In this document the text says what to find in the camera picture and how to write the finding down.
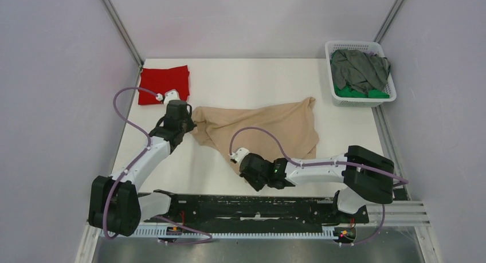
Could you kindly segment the beige t shirt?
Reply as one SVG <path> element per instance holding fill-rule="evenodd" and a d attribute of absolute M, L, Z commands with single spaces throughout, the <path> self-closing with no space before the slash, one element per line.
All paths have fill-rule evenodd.
<path fill-rule="evenodd" d="M 271 162 L 284 155 L 314 159 L 319 142 L 314 106 L 315 98 L 307 97 L 257 109 L 196 107 L 192 135 L 200 146 L 218 151 L 235 174 L 239 165 L 230 162 L 229 154 L 241 147 Z"/>

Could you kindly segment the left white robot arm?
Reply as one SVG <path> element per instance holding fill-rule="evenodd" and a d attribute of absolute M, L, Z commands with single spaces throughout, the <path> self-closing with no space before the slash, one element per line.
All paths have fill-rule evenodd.
<path fill-rule="evenodd" d="M 179 217 L 180 206 L 168 194 L 152 192 L 139 196 L 139 190 L 155 168 L 181 144 L 195 124 L 192 107 L 182 100 L 171 100 L 165 115 L 148 134 L 147 145 L 119 171 L 97 176 L 91 186 L 88 223 L 113 238 L 130 236 L 141 221 L 161 216 L 165 221 Z"/>

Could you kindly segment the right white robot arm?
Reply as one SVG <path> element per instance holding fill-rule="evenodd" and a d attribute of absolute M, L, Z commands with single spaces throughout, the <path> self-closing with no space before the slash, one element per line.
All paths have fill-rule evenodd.
<path fill-rule="evenodd" d="M 308 183 L 342 183 L 331 206 L 332 217 L 345 222 L 367 203 L 382 205 L 393 201 L 394 163 L 361 146 L 324 160 L 278 158 L 272 162 L 239 148 L 230 154 L 239 165 L 240 177 L 256 191 L 265 186 L 284 189 Z"/>

